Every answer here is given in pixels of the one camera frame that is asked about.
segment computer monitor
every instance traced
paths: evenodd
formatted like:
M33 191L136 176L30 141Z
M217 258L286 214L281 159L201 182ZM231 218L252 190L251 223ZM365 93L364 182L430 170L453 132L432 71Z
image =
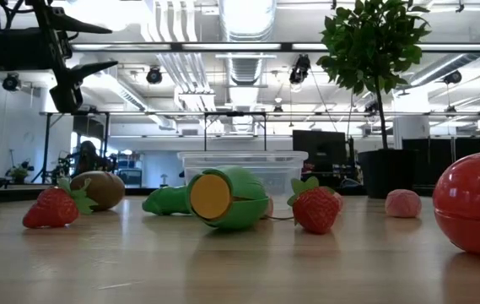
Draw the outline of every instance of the computer monitor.
M347 140L345 133L323 131L292 132L294 151L305 151L309 158L305 161L314 165L325 163L328 165L347 164Z

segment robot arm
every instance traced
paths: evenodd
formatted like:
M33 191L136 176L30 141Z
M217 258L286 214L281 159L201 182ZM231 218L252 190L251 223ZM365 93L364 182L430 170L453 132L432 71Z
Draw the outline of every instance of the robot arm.
M83 103L80 86L83 79L117 64L97 62L67 68L65 60L73 55L67 31L109 34L110 30L80 22L67 16L63 8L53 8L45 0L25 0L33 7L39 28L0 30L0 71L52 69L57 86L50 90L61 113L73 113Z

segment pink ball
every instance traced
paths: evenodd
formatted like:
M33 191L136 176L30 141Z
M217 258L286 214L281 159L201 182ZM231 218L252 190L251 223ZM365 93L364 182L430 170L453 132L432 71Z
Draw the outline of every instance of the pink ball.
M386 198L386 214L400 218L418 217L422 211L422 201L410 190L393 190Z
M342 207L344 205L344 198L339 193L334 193L333 196L336 197L337 200L339 201L339 212L341 212Z

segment clear plastic container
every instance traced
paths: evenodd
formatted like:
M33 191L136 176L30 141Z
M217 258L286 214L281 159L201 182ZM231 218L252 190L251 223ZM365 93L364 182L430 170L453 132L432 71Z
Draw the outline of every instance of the clear plastic container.
M294 194L290 180L301 177L307 152L301 151L207 151L180 152L185 181L216 166L242 166L258 176L273 199L275 210L288 210L287 200Z

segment green leaves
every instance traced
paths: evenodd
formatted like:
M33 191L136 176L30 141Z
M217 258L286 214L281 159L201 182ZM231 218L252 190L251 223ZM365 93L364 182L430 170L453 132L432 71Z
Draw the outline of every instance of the green leaves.
M91 179L86 178L84 180L84 186L79 190L71 190L71 185L67 178L61 178L57 181L57 185L65 190L69 196L74 200L74 203L77 205L78 212L81 214L91 214L91 206L97 205L97 203L86 196L86 189L91 183Z
M350 14L352 13L350 9L345 9L345 8L337 8L335 11L337 13L337 17L341 19L346 19Z
M297 178L293 178L290 182L292 184L292 189L294 190L294 195L289 198L289 200L287 201L287 205L291 207L292 205L294 205L296 198L298 198L301 193L320 186L318 178L316 178L315 176L309 177L309 179L307 179L307 181L305 182L302 182Z
M300 194L305 190L305 184L301 180L293 178L292 190L294 190L294 194Z
M326 17L321 41L328 54L317 64L329 80L356 95L365 89L375 93L375 79L386 93L406 84L399 74L420 63L417 44L429 34L429 24L420 16L428 10L413 3L356 0L353 11L338 8L335 17Z
M305 182L302 182L297 178L293 178L291 183L294 194L298 195L300 195L304 191L311 190L319 186L318 179L314 176L309 177L309 179Z
M294 205L294 202L296 201L296 198L298 198L298 194L291 196L287 201L287 205L292 207Z
M66 193L71 193L71 184L69 183L69 180L67 178L60 178L57 181L57 186L65 190Z
M365 5L361 0L356 0L356 4L354 5L354 13L361 14L364 11Z
M310 190L319 186L318 178L311 176L307 181L305 181L305 189Z
M97 205L97 203L91 198L75 198L74 203L77 205L78 212L81 214L91 214L91 206Z

